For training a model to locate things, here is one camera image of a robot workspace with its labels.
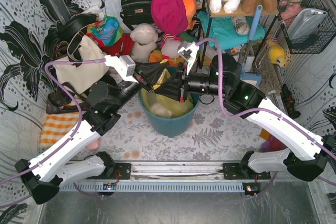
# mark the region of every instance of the black bag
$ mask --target black bag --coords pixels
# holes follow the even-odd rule
[[[124,24],[133,30],[132,25],[154,23],[151,13],[152,0],[121,0],[120,17]]]

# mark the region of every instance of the blue cylinder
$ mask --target blue cylinder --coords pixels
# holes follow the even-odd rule
[[[168,67],[167,69],[170,74],[176,71],[176,67]],[[175,137],[181,135],[191,125],[196,108],[200,103],[198,94],[191,94],[191,97],[194,103],[194,108],[192,109],[192,111],[183,116],[180,116],[179,118],[161,118],[152,114],[144,107],[141,100],[141,94],[140,92],[138,93],[140,105],[142,109],[146,112],[151,125],[158,133],[167,137]]]

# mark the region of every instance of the trash bag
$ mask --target trash bag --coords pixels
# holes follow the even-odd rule
[[[156,86],[164,83],[169,77],[170,74],[168,70],[165,69],[157,81]],[[185,102],[180,103],[171,98],[165,97],[164,95],[149,93],[148,91],[142,89],[141,100],[144,107],[149,112],[161,118],[177,118],[189,113],[194,108],[193,99],[190,94]]]

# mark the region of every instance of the black wire basket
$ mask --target black wire basket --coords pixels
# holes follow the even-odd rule
[[[327,12],[326,17],[318,25],[318,27],[311,31],[310,34],[303,37],[290,40],[287,29],[297,17],[290,14],[290,10],[296,10],[292,13],[297,13],[303,8],[315,8]],[[278,2],[279,20],[284,20],[282,25],[283,34],[291,54],[319,54],[327,47],[336,35],[336,24],[321,0],[279,0]]]

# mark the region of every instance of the yellow toy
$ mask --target yellow toy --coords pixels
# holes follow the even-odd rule
[[[285,50],[278,44],[277,38],[270,36],[266,39],[268,49],[268,57],[272,64],[277,64],[281,68],[285,65]]]

